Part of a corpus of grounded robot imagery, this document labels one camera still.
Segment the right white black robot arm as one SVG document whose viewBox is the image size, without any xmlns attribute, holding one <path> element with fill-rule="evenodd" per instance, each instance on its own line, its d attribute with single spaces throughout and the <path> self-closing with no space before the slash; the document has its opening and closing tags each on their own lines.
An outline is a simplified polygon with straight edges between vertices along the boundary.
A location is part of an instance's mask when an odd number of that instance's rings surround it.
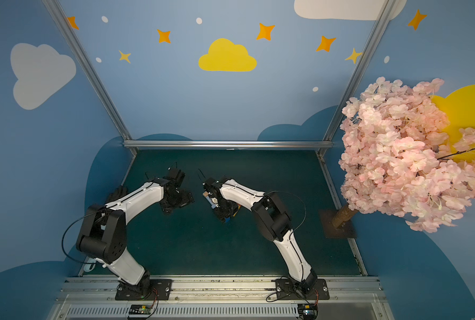
<svg viewBox="0 0 475 320">
<path fill-rule="evenodd" d="M 214 215 L 227 223 L 240 209 L 253 214 L 262 236 L 273 242 L 283 257 L 293 286 L 308 294 L 317 281 L 317 274 L 306 261 L 294 236 L 292 217 L 277 192 L 265 193 L 250 189 L 226 177 L 203 182 L 203 196 L 208 200 Z"/>
</svg>

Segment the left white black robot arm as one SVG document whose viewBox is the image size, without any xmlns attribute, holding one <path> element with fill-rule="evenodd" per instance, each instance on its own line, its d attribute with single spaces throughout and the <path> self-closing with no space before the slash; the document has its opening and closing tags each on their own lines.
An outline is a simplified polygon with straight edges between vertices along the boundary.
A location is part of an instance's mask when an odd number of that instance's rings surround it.
<svg viewBox="0 0 475 320">
<path fill-rule="evenodd" d="M 127 224 L 156 203 L 166 215 L 193 203 L 191 192 L 181 189 L 184 178 L 181 169 L 171 167 L 165 177 L 87 210 L 76 248 L 119 278 L 116 300 L 146 299 L 153 292 L 150 273 L 127 249 Z"/>
</svg>

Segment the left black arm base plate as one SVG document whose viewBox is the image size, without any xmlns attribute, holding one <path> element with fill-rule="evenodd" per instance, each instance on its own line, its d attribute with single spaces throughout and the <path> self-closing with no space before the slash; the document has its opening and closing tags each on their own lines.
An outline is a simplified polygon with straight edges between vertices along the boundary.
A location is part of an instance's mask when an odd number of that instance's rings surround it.
<svg viewBox="0 0 475 320">
<path fill-rule="evenodd" d="M 166 301 L 171 293 L 171 279 L 145 279 L 137 285 L 120 282 L 115 295 L 116 301 Z"/>
</svg>

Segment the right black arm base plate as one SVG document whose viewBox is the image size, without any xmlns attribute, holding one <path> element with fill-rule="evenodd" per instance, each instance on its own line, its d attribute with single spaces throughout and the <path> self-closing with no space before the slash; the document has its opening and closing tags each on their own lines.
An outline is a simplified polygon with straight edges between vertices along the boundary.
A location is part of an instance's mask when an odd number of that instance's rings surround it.
<svg viewBox="0 0 475 320">
<path fill-rule="evenodd" d="M 324 279 L 317 279 L 315 285 L 306 294 L 301 293 L 299 289 L 296 291 L 292 281 L 286 277 L 277 278 L 273 282 L 277 292 L 276 299 L 297 298 L 306 299 L 308 301 L 315 301 L 316 299 L 323 301 L 330 300 L 329 287 Z"/>
</svg>

